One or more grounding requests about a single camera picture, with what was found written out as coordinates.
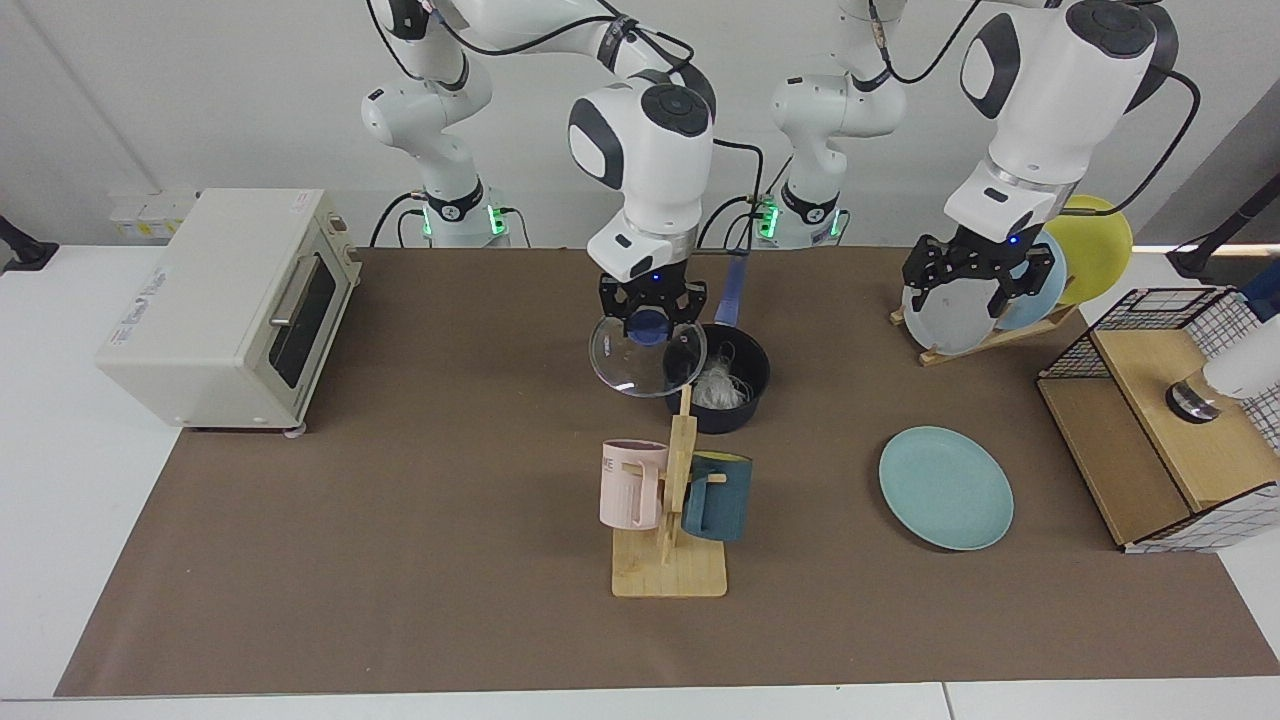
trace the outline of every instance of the white wall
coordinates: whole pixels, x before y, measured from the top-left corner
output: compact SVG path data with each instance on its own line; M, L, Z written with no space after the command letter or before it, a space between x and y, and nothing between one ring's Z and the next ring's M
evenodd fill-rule
M1207 233L1280 172L1280 82L1226 136L1151 219L1138 242L1179 245ZM1280 242L1280 201L1258 214L1233 243Z
M1165 5L1181 28L1179 68L1203 86L1206 106L1129 214L1139 227L1280 77L1280 4ZM828 58L835 1L626 6L698 46L698 64L721 99L718 135L762 143L777 168L787 145L769 120L769 96L791 74L836 70ZM904 72L932 56L965 6L913 0L895 45ZM942 202L993 132L956 86L959 59L954 51L910 88L911 114L896 135L846 141L856 241L910 243L922 232L947 232ZM411 161L360 122L360 99L397 73L360 0L0 0L0 211L42 237L110 241L106 193L152 184L326 187L338 191L355 229L367 232L385 199L416 182ZM485 63L494 101L456 132L486 181L527 210L535 242L581 245L618 200L573 167L564 119L579 94L608 82L605 72L571 56ZM1125 195L1187 102L1171 85L1126 118L1083 188ZM744 192L750 167L750 156L718 150L708 205Z

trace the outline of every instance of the brown mat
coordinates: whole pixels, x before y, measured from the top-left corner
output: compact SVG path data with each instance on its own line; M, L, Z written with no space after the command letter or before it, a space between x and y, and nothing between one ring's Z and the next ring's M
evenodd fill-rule
M369 252L311 432L182 436L58 694L1280 671L1217 557L1112 548L1033 384L1083 325L919 368L886 320L902 258L751 260L742 327L773 386L748 428L700 438L756 459L730 593L622 601L600 442L668 421L591 373L590 260ZM722 284L723 259L694 265ZM919 424L1004 465L995 547L936 551L890 514L879 452Z

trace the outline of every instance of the wooden mug holder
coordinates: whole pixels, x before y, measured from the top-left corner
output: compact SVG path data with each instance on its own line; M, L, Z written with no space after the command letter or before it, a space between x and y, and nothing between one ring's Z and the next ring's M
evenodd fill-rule
M671 419L667 473L663 475L666 492L658 527L613 530L616 597L723 597L728 592L724 543L690 536L680 527L698 442L698 418L690 415L691 406L692 389L685 386L680 414Z

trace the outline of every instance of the oven window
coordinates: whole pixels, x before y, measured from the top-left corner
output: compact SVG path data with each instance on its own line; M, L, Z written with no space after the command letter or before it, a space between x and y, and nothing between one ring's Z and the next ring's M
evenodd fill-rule
M333 279L333 273L324 264L324 259L316 266L316 274L311 278L311 286L302 300L302 307L294 323L287 328L280 328L271 343L271 352L268 359L275 372L291 388L298 387L302 378L302 369L311 356L311 348L320 334L325 314L338 291L338 283Z

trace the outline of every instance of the plate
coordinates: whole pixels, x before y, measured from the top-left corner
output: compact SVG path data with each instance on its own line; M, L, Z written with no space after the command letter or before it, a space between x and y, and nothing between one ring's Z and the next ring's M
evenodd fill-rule
M1039 295L1015 297L1009 304L1009 310L996 323L996 329L998 331L1020 331L1043 320L1053 311L1053 307L1057 307L1057 301L1066 290L1066 277L1070 265L1066 261L1066 255L1062 254L1061 246L1047 232L1041 232L1036 242L1048 245L1050 250L1053 251L1053 268L1050 270L1048 277L1044 278L1044 286L1041 288ZM1014 268L1010 274L1014 278L1020 278L1025 272L1027 263L1023 263Z
M1014 521L1014 492L980 445L946 428L911 428L884 447L881 491L913 533L947 550L982 550Z
M1101 197L1075 195L1066 201L1068 208L1110 210L1114 208ZM1111 290L1133 255L1133 229L1123 213L1105 218L1059 215L1044 229L1062 249L1070 269L1070 283L1062 293L1062 305L1079 305L1100 297Z
M911 309L915 291L902 288L902 319L915 342L940 355L964 355L982 345L996 319L987 313L987 304L1000 290L998 281L961 278L938 286L919 313Z

